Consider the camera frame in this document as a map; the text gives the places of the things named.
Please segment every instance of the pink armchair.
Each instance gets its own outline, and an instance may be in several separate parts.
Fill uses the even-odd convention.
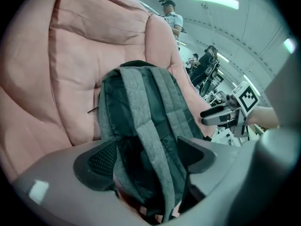
[[[44,155],[100,139],[104,75],[143,60],[167,68],[200,124],[209,105],[185,72],[163,18],[135,0],[27,0],[0,48],[0,163],[10,181]]]

